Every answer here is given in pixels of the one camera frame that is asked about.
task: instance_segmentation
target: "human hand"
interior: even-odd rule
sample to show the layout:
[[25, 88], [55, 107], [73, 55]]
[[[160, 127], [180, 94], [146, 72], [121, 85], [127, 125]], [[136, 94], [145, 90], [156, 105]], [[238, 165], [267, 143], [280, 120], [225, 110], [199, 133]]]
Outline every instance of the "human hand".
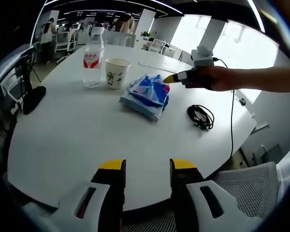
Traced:
[[[241, 88], [240, 80], [232, 69], [219, 66], [207, 66], [199, 70], [199, 77], [211, 78], [211, 90], [226, 91]], [[204, 88], [200, 82], [185, 85], [186, 88]]]

